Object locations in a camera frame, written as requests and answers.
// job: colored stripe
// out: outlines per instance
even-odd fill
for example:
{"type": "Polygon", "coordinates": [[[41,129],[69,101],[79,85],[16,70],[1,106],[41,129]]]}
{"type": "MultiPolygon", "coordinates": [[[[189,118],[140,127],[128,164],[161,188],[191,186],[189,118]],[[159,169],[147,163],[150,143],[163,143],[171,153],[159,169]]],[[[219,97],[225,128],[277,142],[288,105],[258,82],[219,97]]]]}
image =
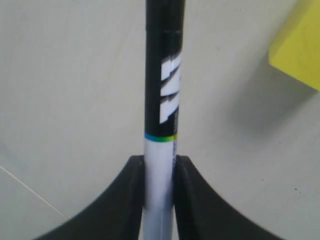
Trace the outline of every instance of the colored stripe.
{"type": "Polygon", "coordinates": [[[172,136],[152,136],[152,135],[149,135],[148,133],[145,133],[144,137],[153,142],[166,143],[166,142],[172,142],[173,140],[177,139],[177,134],[172,136]]]}

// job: yellow object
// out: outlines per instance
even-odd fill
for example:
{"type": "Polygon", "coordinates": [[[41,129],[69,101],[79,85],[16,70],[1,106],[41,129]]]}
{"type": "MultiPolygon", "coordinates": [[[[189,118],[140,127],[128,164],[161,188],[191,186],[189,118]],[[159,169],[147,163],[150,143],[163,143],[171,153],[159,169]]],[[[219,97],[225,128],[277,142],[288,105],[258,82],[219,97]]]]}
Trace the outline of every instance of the yellow object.
{"type": "Polygon", "coordinates": [[[300,0],[269,48],[269,63],[320,91],[320,0],[300,0]]]}

